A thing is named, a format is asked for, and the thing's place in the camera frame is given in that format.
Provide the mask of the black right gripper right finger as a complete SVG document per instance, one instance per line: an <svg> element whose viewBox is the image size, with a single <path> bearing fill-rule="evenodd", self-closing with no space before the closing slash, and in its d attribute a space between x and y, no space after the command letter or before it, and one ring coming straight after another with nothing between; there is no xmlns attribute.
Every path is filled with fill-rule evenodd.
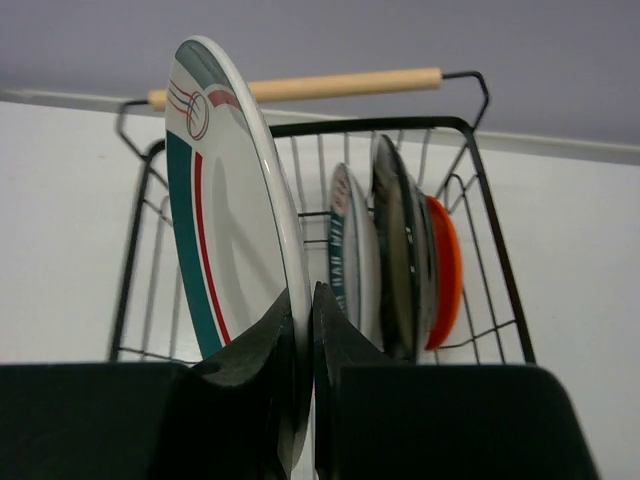
<svg viewBox="0 0 640 480"><path fill-rule="evenodd" d="M315 285L315 468L321 479L413 479L415 368L381 353Z"/></svg>

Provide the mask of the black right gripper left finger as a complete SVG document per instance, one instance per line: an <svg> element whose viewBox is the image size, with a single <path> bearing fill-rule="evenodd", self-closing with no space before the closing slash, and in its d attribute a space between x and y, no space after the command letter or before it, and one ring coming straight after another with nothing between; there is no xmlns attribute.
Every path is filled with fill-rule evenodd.
<svg viewBox="0 0 640 480"><path fill-rule="evenodd" d="M294 353L282 292L257 323L185 370L164 420L165 478L289 478Z"/></svg>

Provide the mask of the white plate teal lettered rim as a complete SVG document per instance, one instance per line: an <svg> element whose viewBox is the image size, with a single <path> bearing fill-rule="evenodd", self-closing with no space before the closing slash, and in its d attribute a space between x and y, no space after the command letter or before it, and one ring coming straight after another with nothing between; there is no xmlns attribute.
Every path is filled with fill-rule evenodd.
<svg viewBox="0 0 640 480"><path fill-rule="evenodd" d="M344 163L333 172L329 193L328 276L349 322L376 348L382 347L380 252L366 196Z"/></svg>

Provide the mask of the black wire dish rack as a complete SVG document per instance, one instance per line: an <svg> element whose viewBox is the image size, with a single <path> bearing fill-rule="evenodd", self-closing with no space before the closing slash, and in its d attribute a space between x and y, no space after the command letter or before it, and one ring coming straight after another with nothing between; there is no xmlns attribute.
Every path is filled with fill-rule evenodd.
<svg viewBox="0 0 640 480"><path fill-rule="evenodd" d="M177 353L180 308L183 304L182 278L177 276L173 287L172 313L167 350L151 347L151 329L158 290L164 234L172 226L169 198L161 202L148 197L151 183L166 188L168 183L156 169L157 157L164 152L165 142L158 139L146 151L141 151L125 131L125 121L131 110L147 107L160 109L160 92L152 91L144 99L128 100L117 110L116 133L140 160L140 175L133 200L128 242L116 302L115 318L107 358L111 362L123 360L126 354L140 361L160 360L186 363ZM324 208L329 183L327 154L329 141L335 140L343 149L343 160L357 166L351 151L355 138L374 140L379 133L391 132L396 143L402 145L416 133L422 135L421 152L415 156L417 167L413 173L423 178L427 171L429 147L433 134L442 130L459 136L459 151L449 163L442 182L435 192L447 212L463 245L464 280L462 307L452 336L427 360L435 364L451 364L468 353L473 362L535 362L535 353L518 292L512 264L499 222L493 195L475 138L463 136L459 127L463 119L453 116L405 116L387 118L324 118L311 115L284 114L270 130L274 138L287 142L292 155L295 193L299 197L298 217L312 282L329 279L327 267L327 235L325 223L329 215ZM145 300L142 338L139 346L126 344L128 310L136 274L136 261L146 213L156 217L156 233L150 266L149 287Z"/></svg>

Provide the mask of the black rimmed silver plate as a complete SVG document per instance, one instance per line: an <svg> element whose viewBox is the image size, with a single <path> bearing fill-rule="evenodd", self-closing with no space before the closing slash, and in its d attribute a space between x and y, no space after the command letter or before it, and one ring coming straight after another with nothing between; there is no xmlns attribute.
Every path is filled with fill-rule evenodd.
<svg viewBox="0 0 640 480"><path fill-rule="evenodd" d="M433 224L425 194L386 134L373 147L371 193L382 267L383 349L416 364L437 318Z"/></svg>

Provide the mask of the white plate teal red rim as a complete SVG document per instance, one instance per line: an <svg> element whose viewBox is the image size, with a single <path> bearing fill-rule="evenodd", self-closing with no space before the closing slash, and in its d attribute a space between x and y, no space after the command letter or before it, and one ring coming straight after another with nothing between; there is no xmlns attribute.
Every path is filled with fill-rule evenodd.
<svg viewBox="0 0 640 480"><path fill-rule="evenodd" d="M293 451L307 434L312 295L302 232L272 134L224 50L193 36L175 52L165 108L169 198L189 311L203 357L240 336L278 296L290 304Z"/></svg>

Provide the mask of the orange plate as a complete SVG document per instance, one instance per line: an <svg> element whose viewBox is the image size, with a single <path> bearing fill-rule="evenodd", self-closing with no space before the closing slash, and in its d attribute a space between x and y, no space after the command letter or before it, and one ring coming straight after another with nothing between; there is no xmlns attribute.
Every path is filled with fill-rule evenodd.
<svg viewBox="0 0 640 480"><path fill-rule="evenodd" d="M425 349L434 351L445 343L457 319L463 290L463 259L448 211L435 197L427 196L426 199L434 227L439 293L436 322Z"/></svg>

